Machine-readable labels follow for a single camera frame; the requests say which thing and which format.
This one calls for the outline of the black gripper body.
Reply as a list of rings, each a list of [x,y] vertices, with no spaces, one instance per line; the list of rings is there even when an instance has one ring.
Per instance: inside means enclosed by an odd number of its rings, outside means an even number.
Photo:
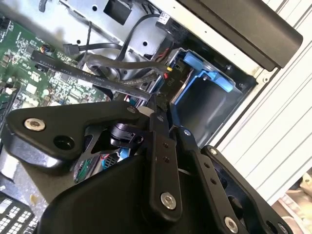
[[[59,194],[43,213],[39,234],[216,234],[195,178],[179,173],[183,213],[174,224],[144,217],[144,159],[126,159]]]

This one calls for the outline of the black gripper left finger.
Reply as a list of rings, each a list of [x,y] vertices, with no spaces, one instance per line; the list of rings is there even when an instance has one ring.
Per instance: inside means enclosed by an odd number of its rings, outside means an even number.
[[[151,114],[126,101],[26,108],[5,120],[5,149],[45,173],[66,175],[79,161],[121,147],[147,160],[143,209],[163,222],[182,215],[176,142],[169,136],[167,113],[154,102]]]

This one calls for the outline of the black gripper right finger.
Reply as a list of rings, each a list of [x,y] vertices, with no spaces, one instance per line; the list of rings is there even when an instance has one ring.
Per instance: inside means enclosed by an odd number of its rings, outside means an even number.
[[[199,148],[194,135],[180,124],[169,105],[171,130],[179,161],[195,176],[201,198],[200,217],[212,234],[291,234],[289,225],[215,147]]]

